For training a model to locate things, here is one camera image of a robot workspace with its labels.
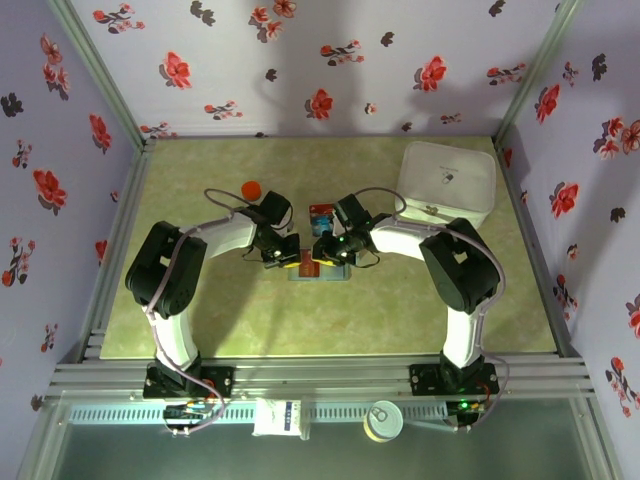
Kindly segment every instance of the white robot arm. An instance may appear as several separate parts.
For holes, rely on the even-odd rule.
[[[380,253],[398,253],[424,261],[420,245],[438,233],[423,225],[403,223],[388,217],[371,230],[371,240]],[[447,338],[442,352],[458,368],[468,367],[480,357],[480,308],[481,306],[472,313],[466,313],[447,305]]]
[[[500,283],[494,265],[497,261],[476,230],[462,218],[446,227],[404,222],[388,214],[372,218],[353,194],[336,202],[334,208],[344,233],[324,232],[313,247],[312,258],[329,265],[358,266],[357,255],[366,250],[426,262],[448,310],[440,380],[450,392],[463,391],[470,385],[475,388],[478,375],[487,370],[481,347],[484,311],[495,301]],[[458,261],[457,256],[462,254],[466,258]]]
[[[200,355],[187,311],[202,263],[229,250],[249,247],[260,250],[265,268],[298,265],[299,236],[286,235],[283,228],[288,223],[283,219],[290,208],[284,197],[268,192],[260,205],[237,209],[228,220],[183,229],[167,222],[152,227],[127,272],[125,283],[146,311],[167,277],[150,318],[158,345],[155,367],[162,391],[171,392],[172,396],[197,396],[201,392],[178,370],[202,378]],[[181,238],[183,242],[176,249]]]
[[[248,248],[253,243],[256,223],[243,213],[237,213],[227,223],[201,230],[191,235],[207,245],[204,260],[222,255],[236,248]],[[189,368],[198,357],[198,349],[193,343],[188,310],[156,322],[156,333],[162,349],[156,352],[158,360],[171,368],[166,356],[181,369]]]

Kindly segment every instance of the red flower pattern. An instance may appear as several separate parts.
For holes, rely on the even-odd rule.
[[[569,257],[569,260],[575,260],[576,258],[578,258],[579,253],[580,251],[578,250],[577,243],[570,245],[569,248],[567,249],[567,256]]]
[[[275,40],[282,32],[282,22],[270,22],[267,24],[267,38]]]
[[[44,73],[44,79],[47,81],[47,83],[54,83],[56,81],[56,71],[51,68],[48,63],[44,64],[44,67],[42,67],[42,72]]]
[[[98,265],[102,265],[104,261],[104,254],[107,251],[108,242],[106,240],[102,240],[100,242],[96,242],[96,255],[98,256]]]
[[[367,115],[374,115],[378,111],[378,106],[375,103],[367,103],[364,107],[364,113]]]
[[[329,110],[333,108],[333,98],[324,88],[320,88],[313,94],[311,100],[307,100],[305,108],[309,112],[308,118],[317,118],[318,120],[329,118]]]
[[[622,363],[622,360],[620,360],[618,357],[613,357],[611,359],[611,364],[620,372],[624,370],[624,363]]]
[[[60,88],[62,88],[65,92],[68,92],[71,88],[69,85],[69,74],[65,71],[64,68],[60,67],[60,70],[58,70],[57,78]]]
[[[102,153],[106,153],[111,147],[111,135],[107,132],[104,120],[102,120],[101,116],[92,113],[89,115],[89,122],[91,123],[94,143],[98,148],[102,149]]]
[[[48,207],[45,208],[53,208],[54,214],[57,215],[57,209],[64,207],[67,200],[67,192],[60,188],[58,178],[51,170],[45,172],[44,170],[36,169],[33,171],[33,180],[41,199],[40,203],[43,206],[46,203]]]
[[[29,162],[29,154],[31,153],[31,150],[33,150],[33,147],[31,144],[25,145],[22,139],[18,139],[17,143],[18,151],[11,159],[11,164],[16,168],[18,168],[20,165],[22,165],[22,168],[27,168],[27,163]]]
[[[267,7],[256,7],[251,13],[251,17],[258,23],[265,23],[269,21],[269,14],[267,13]]]
[[[580,187],[578,184],[572,183],[565,185],[564,182],[558,184],[554,195],[549,197],[554,218],[557,219],[563,213],[569,213],[573,210],[576,206],[579,191]]]
[[[598,153],[600,153],[600,156],[603,160],[606,160],[615,157],[616,153],[619,151],[620,147],[618,147],[618,144],[615,142],[615,140],[607,140],[607,143],[605,143],[602,148],[600,148]]]
[[[178,134],[176,132],[168,132],[169,124],[167,122],[160,122],[157,127],[149,127],[147,125],[140,125],[140,131],[147,136],[147,138],[156,139],[156,138],[167,138],[167,137],[177,137]]]
[[[273,11],[281,17],[293,18],[296,7],[297,5],[290,0],[276,0]]]
[[[62,61],[62,55],[58,49],[58,44],[49,40],[46,33],[43,33],[42,37],[40,37],[40,48],[42,48],[42,51],[47,56],[47,61],[51,65],[57,65]]]
[[[446,73],[447,67],[444,64],[444,60],[439,55],[436,55],[423,68],[418,69],[416,72],[418,84],[414,88],[425,92],[435,92],[438,90],[438,82],[445,77]]]
[[[46,353],[47,350],[53,348],[53,342],[55,340],[56,332],[58,331],[58,324],[55,323],[52,327],[47,324],[44,326],[44,343],[40,346],[40,351]]]
[[[640,120],[636,120],[629,128],[625,128],[620,140],[622,141],[622,151],[626,155],[638,150],[640,148]]]
[[[617,137],[618,132],[624,127],[622,123],[622,118],[615,117],[609,120],[609,135],[612,137]]]
[[[348,45],[344,47],[332,47],[331,45],[324,45],[320,49],[320,55],[328,58],[327,65],[335,67],[336,65],[342,65],[347,62],[364,62],[364,55],[355,55],[356,50],[362,48],[358,40],[351,40]]]
[[[213,115],[214,120],[224,120],[230,117],[242,117],[242,112],[236,112],[235,109],[237,107],[236,102],[233,100],[228,100],[224,105],[219,105],[214,107],[213,105],[205,105],[204,111],[206,113],[210,113]]]
[[[22,238],[13,237],[9,242],[12,249],[12,258],[9,263],[9,269],[2,272],[2,285],[5,287],[12,286],[16,279],[20,284],[27,280],[29,271],[29,257],[36,248],[36,242],[29,240],[27,249],[21,246]]]
[[[631,314],[629,326],[633,329],[636,338],[640,338],[640,310]]]
[[[544,119],[551,115],[558,106],[558,95],[560,94],[560,85],[556,84],[550,89],[545,87],[540,93],[538,103],[535,105],[536,116],[540,125]]]
[[[513,68],[492,67],[487,71],[487,77],[491,79],[489,85],[504,84],[507,82],[520,83],[522,81],[522,72],[527,68],[524,63],[519,63]]]
[[[133,30],[142,30],[144,28],[143,22],[133,24],[131,15],[134,13],[136,12],[131,8],[131,5],[121,3],[120,9],[116,12],[105,13],[102,10],[95,10],[93,12],[93,19],[102,25],[106,25],[109,33],[117,35],[130,28]]]
[[[175,52],[167,53],[167,58],[164,61],[164,69],[169,76],[172,84],[179,89],[191,88],[189,77],[191,76],[191,70],[189,64],[180,58]]]

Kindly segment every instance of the cable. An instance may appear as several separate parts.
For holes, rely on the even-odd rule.
[[[225,195],[228,195],[231,198],[235,198],[236,200],[240,200],[243,203],[246,203],[247,205],[252,205],[251,202],[247,202],[244,198],[236,195],[235,193],[231,193],[231,192],[227,192],[225,190],[220,190],[219,188],[205,188],[204,192],[202,192],[204,194],[204,196],[207,198],[207,200],[209,200],[211,203],[215,203],[216,205],[219,205],[223,208],[226,208],[227,210],[233,212],[233,208],[230,207],[229,205],[227,205],[226,203],[222,203],[218,200],[215,200],[213,198],[211,198],[209,196],[209,192],[216,192],[216,193],[223,193]]]
[[[197,432],[198,430],[202,430],[203,428],[211,425],[212,423],[214,423],[215,421],[217,421],[220,417],[222,417],[224,415],[225,412],[225,402],[224,402],[224,398],[222,397],[222,394],[213,386],[201,381],[198,378],[193,377],[192,375],[189,375],[187,372],[185,372],[184,370],[182,370],[182,368],[177,365],[168,355],[167,352],[164,350],[164,347],[162,346],[162,343],[160,342],[160,339],[158,338],[158,331],[156,330],[156,322],[159,321],[163,321],[162,317],[159,317],[156,312],[154,312],[154,308],[156,306],[156,304],[158,303],[158,300],[160,299],[160,296],[162,295],[162,292],[164,291],[165,287],[167,286],[167,283],[169,282],[169,277],[171,276],[171,272],[173,272],[173,269],[175,267],[175,263],[176,263],[176,259],[178,258],[178,253],[180,252],[180,248],[182,247],[182,244],[185,242],[185,240],[187,239],[187,237],[189,237],[190,235],[192,235],[193,233],[196,232],[200,232],[203,230],[207,230],[209,228],[218,226],[218,225],[223,225],[225,223],[228,223],[231,221],[231,219],[234,216],[234,209],[232,207],[230,207],[229,205],[226,205],[222,202],[219,202],[213,198],[211,198],[209,196],[209,192],[217,192],[217,193],[224,193],[230,197],[233,197],[237,200],[240,200],[244,203],[247,203],[249,205],[251,205],[249,202],[247,202],[246,200],[244,200],[243,198],[234,195],[233,193],[230,192],[226,192],[224,190],[219,190],[217,188],[207,188],[204,190],[204,196],[211,201],[212,203],[219,205],[223,208],[226,208],[229,210],[229,217],[226,218],[221,218],[218,220],[212,220],[209,222],[205,222],[202,223],[200,225],[196,225],[195,227],[191,227],[190,229],[188,229],[186,232],[184,232],[182,234],[182,236],[180,236],[180,238],[178,239],[178,241],[176,242],[175,247],[173,248],[173,252],[171,254],[171,259],[169,261],[169,266],[167,267],[166,271],[164,272],[164,275],[162,277],[162,280],[160,280],[160,284],[158,285],[158,288],[156,289],[155,293],[153,294],[153,296],[151,297],[151,300],[149,301],[149,303],[147,304],[147,307],[145,309],[145,315],[147,316],[147,319],[149,320],[149,324],[151,325],[151,333],[153,335],[153,340],[156,344],[156,348],[157,350],[164,356],[165,360],[167,361],[167,363],[169,364],[169,366],[175,371],[177,372],[180,376],[182,376],[183,378],[189,380],[190,382],[195,383],[196,385],[200,385],[201,387],[205,388],[206,390],[208,390],[209,392],[211,392],[213,395],[215,395],[219,400],[220,400],[220,408],[218,408],[218,411],[212,415],[211,417],[209,417],[207,420],[205,420],[202,423],[197,424],[194,427],[189,427],[188,429],[185,427],[184,430],[180,431],[177,429],[173,429],[172,432],[174,434],[179,434],[179,435],[189,435],[192,432]]]
[[[482,383],[479,380],[476,380],[476,383],[482,387],[482,389],[484,390],[484,393],[487,394],[487,398],[485,398],[481,403],[487,403],[490,399],[491,399],[491,390],[489,390],[489,387],[486,383]]]
[[[242,260],[244,260],[245,262],[260,262],[260,263],[263,263],[262,260],[255,260],[253,258],[247,258],[247,255],[249,255],[251,252],[253,252],[253,246],[249,247],[249,250],[247,250],[245,253],[242,254]]]
[[[504,360],[504,359],[502,359],[500,357],[496,357],[495,355],[492,355],[490,353],[485,352],[482,349],[482,347],[480,347],[480,353],[482,353],[482,355],[484,355],[486,358],[488,358],[490,360],[502,363],[505,366],[507,371],[506,371],[505,376],[504,376],[504,383],[502,384],[502,388],[500,388],[500,391],[496,395],[496,398],[493,399],[493,402],[491,402],[491,405],[489,406],[487,411],[484,412],[484,414],[478,420],[476,420],[476,422],[473,425],[471,425],[471,428],[477,428],[480,425],[482,425],[482,423],[487,419],[487,417],[491,414],[491,412],[493,412],[493,409],[496,408],[496,405],[498,404],[498,401],[502,398],[502,395],[504,394],[504,391],[507,388],[507,383],[509,383],[509,376],[511,374],[511,369],[509,368],[509,364],[507,363],[506,360]]]
[[[376,255],[374,252],[370,252],[371,255],[373,255],[374,257],[377,258],[377,260],[373,263],[369,263],[368,265],[353,265],[355,268],[371,268],[371,267],[375,267],[377,264],[380,263],[380,257],[378,255]]]
[[[381,191],[381,192],[387,192],[387,193],[390,193],[392,195],[395,195],[398,199],[400,199],[400,201],[402,202],[402,208],[400,210],[396,210],[394,212],[394,214],[393,214],[394,216],[395,215],[400,215],[402,212],[404,212],[407,209],[407,201],[404,199],[404,197],[402,195],[400,195],[398,192],[396,192],[395,190],[392,190],[390,188],[385,188],[385,187],[367,187],[367,188],[363,188],[362,190],[358,190],[353,195],[357,197],[361,193],[370,192],[370,191],[373,191],[373,190],[378,190],[378,191]]]

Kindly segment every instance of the floral wallpaper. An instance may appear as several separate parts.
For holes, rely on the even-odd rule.
[[[586,2],[504,145],[625,478],[640,471],[639,16]]]
[[[71,3],[159,138],[495,134],[558,0]]]
[[[0,423],[11,432],[0,476],[10,479],[55,365],[80,340],[134,150],[46,2],[3,14],[0,62],[16,67],[0,76]]]

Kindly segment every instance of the gray cable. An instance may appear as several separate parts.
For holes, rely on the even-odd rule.
[[[503,358],[500,357],[496,357],[495,355],[492,355],[490,353],[485,352],[482,347],[480,347],[480,352],[482,353],[482,355],[484,355],[486,358],[490,359],[490,360],[494,360],[494,361],[498,361],[500,363],[502,363],[507,372],[505,373],[504,376],[504,383],[502,384],[502,388],[500,388],[500,391],[498,392],[498,394],[496,395],[496,398],[493,399],[493,402],[491,402],[491,405],[489,406],[489,408],[487,409],[486,412],[484,412],[484,414],[473,424],[471,425],[471,428],[477,428],[478,426],[480,426],[482,424],[482,422],[484,422],[487,417],[489,416],[489,414],[491,412],[493,412],[493,409],[495,408],[495,406],[498,404],[498,401],[502,398],[502,394],[504,393],[504,391],[507,389],[507,383],[509,383],[509,376],[511,374],[511,369],[509,368],[509,364],[507,363],[507,361]]]
[[[235,198],[236,200],[240,200],[243,203],[246,203],[247,205],[252,205],[251,202],[246,201],[244,198],[236,195],[235,193],[231,193],[231,192],[227,192],[225,190],[220,190],[219,188],[205,188],[204,192],[202,192],[204,194],[204,196],[207,198],[207,200],[209,200],[211,203],[215,203],[216,205],[219,205],[223,208],[226,208],[227,210],[229,210],[230,212],[233,212],[233,208],[230,207],[229,205],[227,205],[226,203],[222,203],[219,200],[215,200],[213,198],[211,198],[209,196],[210,192],[216,192],[216,193],[223,193],[231,198]]]
[[[407,209],[407,201],[404,199],[404,197],[402,195],[400,195],[398,192],[396,192],[395,190],[392,190],[391,188],[385,188],[385,187],[367,187],[367,188],[363,188],[362,190],[358,190],[356,193],[354,193],[354,196],[358,196],[361,193],[364,192],[371,192],[371,191],[381,191],[381,192],[387,192],[390,193],[392,195],[395,195],[397,198],[400,199],[400,201],[402,202],[402,208],[400,210],[397,210],[394,215],[400,215],[402,212],[404,212]]]

